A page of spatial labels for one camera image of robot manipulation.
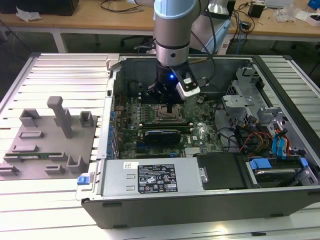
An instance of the black cable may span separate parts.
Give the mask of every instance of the black cable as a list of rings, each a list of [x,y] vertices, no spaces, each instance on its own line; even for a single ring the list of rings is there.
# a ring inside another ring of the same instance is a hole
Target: black cable
[[[231,135],[231,136],[229,137],[229,139],[228,139],[228,149],[226,150],[227,152],[229,152],[229,150],[230,150],[230,148],[231,148],[231,146],[230,146],[230,143],[231,143],[230,139],[231,139],[232,137],[234,137],[235,140],[237,140],[237,138],[236,138],[235,135]]]
[[[244,11],[240,11],[240,10],[233,10],[233,11],[236,11],[236,12],[239,12],[239,13],[243,13],[244,15],[246,15],[248,18],[250,18],[251,20],[252,20],[252,23],[253,23],[253,27],[252,27],[252,29],[251,30],[248,30],[248,31],[244,31],[243,29],[240,29],[240,31],[241,32],[243,32],[243,33],[251,33],[254,29],[255,29],[255,27],[256,27],[256,23],[255,23],[255,20],[251,17],[251,16],[249,16],[247,13],[245,13]]]
[[[0,22],[16,37],[16,39],[19,40],[20,43],[22,43],[22,45],[29,51],[29,53],[32,53],[30,48],[1,20],[1,18],[0,18]]]
[[[205,50],[206,54],[208,55],[207,59],[212,61],[212,64],[215,66],[215,61],[211,56],[211,53],[207,49],[207,47],[203,44],[203,42],[197,37],[197,35],[194,33],[194,31],[191,30],[192,36],[198,41],[198,43],[201,45],[201,47]]]
[[[252,1],[244,2],[244,3],[242,3],[242,4],[239,5],[238,9],[241,10],[241,9],[243,9],[244,7],[250,7],[250,6],[251,6],[251,3],[252,3]]]
[[[319,64],[320,64],[320,61],[318,61],[316,63],[316,65],[314,65],[314,67],[312,68],[311,72],[308,74],[309,77],[311,77],[311,74],[316,70],[316,68],[318,67]]]
[[[225,139],[228,139],[228,141],[230,140],[230,142],[233,142],[235,145],[237,145],[238,147],[240,147],[237,141],[231,139],[231,136],[228,137],[228,136],[222,134],[221,132],[219,132],[219,135],[220,135],[221,137],[224,137]]]
[[[201,15],[201,1],[198,0],[198,3],[199,3],[199,14],[198,14],[198,17]]]
[[[234,42],[236,35],[238,34],[238,36],[239,36],[239,13],[233,11],[233,14],[231,16],[235,18],[236,29],[235,29],[235,33],[234,33],[232,39],[230,40],[229,46],[232,45],[232,43]]]
[[[7,49],[5,48],[5,46],[3,45],[3,43],[1,44],[1,46],[2,46],[2,48],[3,48],[4,52],[5,52],[5,54],[7,54],[7,55],[12,55],[13,57],[15,57],[15,59],[16,59],[16,58],[18,58],[18,59],[16,59],[16,60],[19,60],[19,59],[20,59],[20,63],[22,63],[22,62],[23,62],[23,64],[25,64],[25,63],[26,63],[26,60],[25,60],[23,57],[18,56],[18,55],[13,54],[13,53],[8,52],[8,51],[7,51]]]
[[[213,77],[216,74],[216,63],[215,60],[213,59],[213,56],[211,55],[211,53],[209,52],[209,50],[207,49],[207,47],[203,44],[203,42],[197,37],[197,35],[191,30],[191,34],[192,36],[194,36],[194,38],[199,42],[199,44],[201,45],[201,47],[205,50],[206,54],[208,55],[207,59],[210,59],[212,61],[213,64],[213,74],[211,77],[208,78],[208,80],[206,81],[206,84],[204,85],[207,86],[207,84],[213,79]],[[215,89],[217,89],[220,93],[223,94],[223,91],[220,90],[216,85],[210,83],[211,86],[213,86]]]
[[[113,13],[118,13],[118,14],[130,14],[130,13],[134,13],[134,11],[141,7],[142,5],[138,5],[138,6],[134,6],[134,7],[130,7],[127,9],[122,9],[122,10],[115,10],[115,9],[110,9],[110,0],[105,0],[100,4],[100,7],[104,10],[113,12]]]
[[[211,25],[212,35],[213,35],[214,47],[213,47],[213,52],[212,52],[212,55],[211,55],[211,56],[213,56],[213,55],[216,53],[216,50],[217,50],[216,31],[215,31],[215,26],[214,26],[214,22],[213,22],[213,20],[212,20],[211,13],[209,12],[209,8],[207,8],[207,12],[208,12],[208,14],[209,14],[210,25]]]
[[[150,41],[147,41],[146,43],[142,44],[142,45],[139,45],[139,46],[135,46],[134,49],[151,49],[151,47],[149,47],[148,45],[153,43],[156,39],[153,38],[152,40]]]

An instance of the metal slat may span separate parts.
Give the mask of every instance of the metal slat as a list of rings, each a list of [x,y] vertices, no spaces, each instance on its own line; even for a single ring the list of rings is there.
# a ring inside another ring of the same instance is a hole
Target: metal slat
[[[305,84],[305,85],[283,84],[282,88],[285,91],[312,91],[311,88],[307,84]]]
[[[312,129],[316,132],[320,131],[320,122],[309,122]]]
[[[0,203],[0,212],[81,207],[81,202],[75,198],[75,192],[0,195]]]
[[[320,122],[320,113],[304,113],[304,118],[309,122]]]
[[[38,78],[38,79],[44,79],[49,77],[54,78],[64,78],[64,79],[72,79],[75,77],[83,77],[83,78],[104,78],[106,76],[105,72],[64,72],[64,73],[56,73],[56,72],[32,72],[28,75],[28,78]]]
[[[301,79],[301,76],[297,73],[274,73],[276,79]]]
[[[320,105],[320,98],[294,98],[291,100],[296,106],[299,105]]]
[[[262,57],[261,58],[265,63],[286,63],[283,57]]]
[[[32,211],[32,214],[29,211],[2,212],[0,218],[5,219],[0,224],[0,231],[96,225],[96,222],[82,207],[46,209]]]
[[[98,100],[106,98],[105,91],[59,92],[58,94],[63,100]],[[52,95],[52,92],[38,92],[37,94],[33,92],[21,92],[14,96],[14,100],[47,100]]]
[[[84,55],[84,54],[68,54],[68,55],[63,55],[63,54],[41,54],[38,58],[38,62],[42,61],[104,61],[106,62],[107,60],[107,54],[91,54],[91,55]]]
[[[87,61],[87,60],[43,60],[37,61],[35,67],[106,67],[106,61]]]
[[[0,139],[0,151],[8,151],[11,147],[12,139]]]
[[[282,84],[295,84],[295,85],[305,85],[306,82],[299,78],[279,78],[278,82]]]
[[[292,67],[290,66],[289,63],[287,62],[266,62],[265,63],[269,68],[290,68],[292,69]]]
[[[320,106],[317,105],[299,105],[297,108],[302,114],[320,113]]]
[[[27,85],[21,86],[19,92],[21,93],[54,93],[54,92],[101,92],[106,91],[107,85]]]
[[[100,100],[63,100],[63,108],[103,108],[105,101]],[[47,100],[18,100],[8,105],[9,109],[47,109]]]
[[[271,67],[269,68],[272,73],[295,73],[295,70],[292,68],[277,68],[277,67]]]
[[[290,98],[318,98],[313,91],[286,91]]]
[[[106,67],[34,67],[30,71],[31,73],[44,73],[44,74],[60,74],[60,73],[105,73]]]
[[[19,131],[19,128],[0,129],[0,139],[14,139]]]

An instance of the warning label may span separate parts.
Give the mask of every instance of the warning label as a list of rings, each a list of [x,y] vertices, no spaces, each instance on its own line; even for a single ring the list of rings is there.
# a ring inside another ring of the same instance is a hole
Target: warning label
[[[175,165],[139,165],[138,191],[141,194],[178,192]]]

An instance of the gray block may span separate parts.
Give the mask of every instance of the gray block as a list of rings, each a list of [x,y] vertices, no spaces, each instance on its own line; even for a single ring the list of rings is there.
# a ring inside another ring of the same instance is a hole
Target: gray block
[[[69,109],[68,108],[64,108],[64,114],[65,114],[65,119],[67,122],[72,122],[72,116],[70,115]],[[56,124],[57,127],[60,127],[60,123],[58,121],[58,119],[55,117],[54,118],[54,122]]]
[[[91,128],[94,126],[94,119],[90,111],[80,112],[79,120],[83,128]]]
[[[22,159],[18,156],[4,156],[3,160],[5,160],[8,164],[9,163],[21,163]]]
[[[19,169],[15,166],[0,166],[0,176],[17,176]]]
[[[58,174],[63,175],[65,174],[65,169],[61,166],[61,164],[47,164],[45,165],[46,169],[44,170],[48,175],[51,174]]]
[[[49,155],[49,159],[52,162],[58,162],[58,161],[64,161],[66,162],[68,160],[68,156],[65,153],[62,153],[61,155]]]
[[[71,156],[68,157],[68,161],[66,163],[66,167],[73,174],[82,174],[86,170],[86,164],[82,156],[78,158],[78,161],[74,161]]]
[[[37,145],[13,145],[11,148],[13,153],[35,153],[38,151]]]
[[[43,132],[42,138],[25,138],[21,139],[19,136],[21,133],[35,132],[26,128],[23,125],[20,127],[15,139],[12,141],[11,148],[13,146],[38,146],[38,151],[34,155],[30,153],[25,156],[20,156],[22,162],[14,162],[14,166],[19,169],[18,175],[4,175],[0,176],[0,181],[3,180],[28,180],[28,179],[71,179],[77,178],[79,173],[72,173],[67,167],[68,156],[72,156],[72,159],[77,160],[79,156],[85,163],[85,170],[88,171],[92,145],[94,141],[97,116],[93,116],[93,127],[82,127],[79,116],[72,116],[72,138],[66,138],[63,131],[57,127],[54,116],[41,116],[40,119],[35,119],[34,122],[38,126],[37,131]],[[41,153],[49,153],[48,157],[41,158]],[[49,158],[50,153],[64,153],[65,158],[61,156],[61,160],[53,161]],[[45,172],[46,165],[61,164],[64,168],[64,174],[47,174]]]
[[[19,138],[21,139],[41,139],[44,133],[42,131],[25,131],[21,132]]]
[[[61,96],[50,96],[46,102],[47,106],[54,111],[57,121],[67,139],[72,138],[71,118],[69,117],[69,111],[67,114],[62,107],[64,100]]]
[[[36,109],[26,108],[22,111],[19,119],[26,128],[36,128],[37,126],[34,120],[40,119],[40,116]]]

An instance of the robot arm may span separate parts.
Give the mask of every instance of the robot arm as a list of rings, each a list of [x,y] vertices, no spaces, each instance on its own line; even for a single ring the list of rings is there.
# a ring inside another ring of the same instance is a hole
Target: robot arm
[[[208,7],[209,0],[155,0],[157,75],[148,93],[172,105],[200,93],[189,64],[193,22]]]

